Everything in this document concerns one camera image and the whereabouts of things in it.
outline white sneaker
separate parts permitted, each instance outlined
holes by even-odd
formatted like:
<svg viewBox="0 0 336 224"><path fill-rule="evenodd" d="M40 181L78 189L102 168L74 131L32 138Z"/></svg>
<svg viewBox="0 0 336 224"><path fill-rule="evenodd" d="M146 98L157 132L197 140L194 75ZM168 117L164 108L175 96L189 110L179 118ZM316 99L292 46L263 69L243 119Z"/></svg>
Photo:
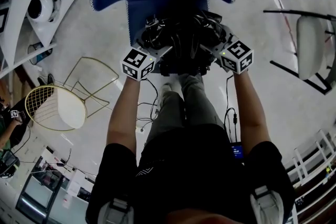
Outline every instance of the white sneaker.
<svg viewBox="0 0 336 224"><path fill-rule="evenodd" d="M161 86L161 88L159 90L159 98L157 100L158 110L160 110L162 105L163 105L165 93L166 92L171 92L171 91L172 91L172 85L170 83L166 83L166 84Z"/></svg>

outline concrete floor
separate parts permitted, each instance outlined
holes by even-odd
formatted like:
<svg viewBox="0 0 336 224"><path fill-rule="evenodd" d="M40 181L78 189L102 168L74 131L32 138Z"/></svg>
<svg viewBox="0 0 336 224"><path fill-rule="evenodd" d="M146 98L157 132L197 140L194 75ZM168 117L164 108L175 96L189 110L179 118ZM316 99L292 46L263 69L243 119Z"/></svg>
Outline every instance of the concrete floor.
<svg viewBox="0 0 336 224"><path fill-rule="evenodd" d="M296 147L313 137L319 129L328 130L333 125L336 118L336 91L324 96L269 63L270 60L275 60L297 70L297 60L293 53L296 51L298 16L263 14L262 11L287 8L336 14L336 4L332 0L236 0L233 4L210 0L209 3L210 11L222 15L222 23L255 50L255 63L249 74L264 106L270 137L282 153L285 164L291 160ZM58 46L40 64L44 74L51 72L56 80L64 81L81 56L95 57L121 74L119 61L130 44L126 3L121 1L101 12L94 12L89 0L76 0L61 23L56 39ZM321 68L324 76L326 63L330 65L333 60L335 48L332 41L326 42L327 60ZM29 63L24 66L32 79L36 79L37 70ZM91 72L86 68L78 72L78 77L91 89L113 77L99 66L95 68ZM226 110L225 88L228 76L230 74L213 64L211 71L203 78L206 94L222 121ZM151 74L149 79L160 88L172 78ZM121 75L116 83L99 95L111 102L109 108L113 109L124 81L125 76ZM229 82L228 93L229 105L237 108L233 81ZM154 98L155 92L149 83L141 82L139 102L152 103ZM149 105L140 106L138 117L147 118L149 110ZM81 129L67 133L40 129L36 125L35 128L39 129L50 146L64 159L67 159L72 148L71 163L84 171L97 174L110 114L111 110L103 109L87 119ZM141 127L144 123L138 122L138 126ZM136 134L138 160L150 127L148 124L143 133Z"/></svg>

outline gold wire chair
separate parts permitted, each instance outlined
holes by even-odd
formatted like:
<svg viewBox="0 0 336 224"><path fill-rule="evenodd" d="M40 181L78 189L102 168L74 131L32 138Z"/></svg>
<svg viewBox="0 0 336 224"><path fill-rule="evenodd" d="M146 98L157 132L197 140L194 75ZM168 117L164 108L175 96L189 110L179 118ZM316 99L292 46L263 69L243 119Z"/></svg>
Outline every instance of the gold wire chair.
<svg viewBox="0 0 336 224"><path fill-rule="evenodd" d="M74 85L70 86L67 82L82 60L93 61L103 65L107 70L113 72L113 78L99 89L94 90L93 93L91 93L79 79L76 80ZM119 75L102 61L91 57L81 57L64 83L60 83L59 86L55 84L40 86L31 90L25 100L27 114L35 123L49 130L65 132L78 129L87 118L96 114L103 108L108 108L110 102L99 98L96 95L101 90L118 80L118 78ZM84 89L84 92L77 89L77 85L80 85ZM79 97L74 93L75 90L85 97ZM90 98L98 103L101 108L96 109L90 115L87 115L86 101Z"/></svg>

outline gray pants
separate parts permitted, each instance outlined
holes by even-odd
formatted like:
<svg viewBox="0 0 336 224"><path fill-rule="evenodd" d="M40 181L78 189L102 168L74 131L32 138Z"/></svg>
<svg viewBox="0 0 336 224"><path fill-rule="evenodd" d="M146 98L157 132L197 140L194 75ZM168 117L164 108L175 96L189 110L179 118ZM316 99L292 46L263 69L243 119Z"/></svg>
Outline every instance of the gray pants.
<svg viewBox="0 0 336 224"><path fill-rule="evenodd" d="M205 95L201 75L194 77L184 74L179 76L179 81L184 102L177 92L170 91L164 94L163 105L152 123L146 143L176 128L209 123L223 127L215 108Z"/></svg>

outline white cushion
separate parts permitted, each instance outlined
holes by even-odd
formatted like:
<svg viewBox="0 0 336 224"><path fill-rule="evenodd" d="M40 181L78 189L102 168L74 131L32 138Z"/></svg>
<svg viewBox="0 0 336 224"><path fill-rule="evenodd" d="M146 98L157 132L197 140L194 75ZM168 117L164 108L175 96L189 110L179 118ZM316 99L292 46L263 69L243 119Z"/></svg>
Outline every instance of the white cushion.
<svg viewBox="0 0 336 224"><path fill-rule="evenodd" d="M322 65L324 29L319 18L301 16L297 22L299 78L309 79Z"/></svg>

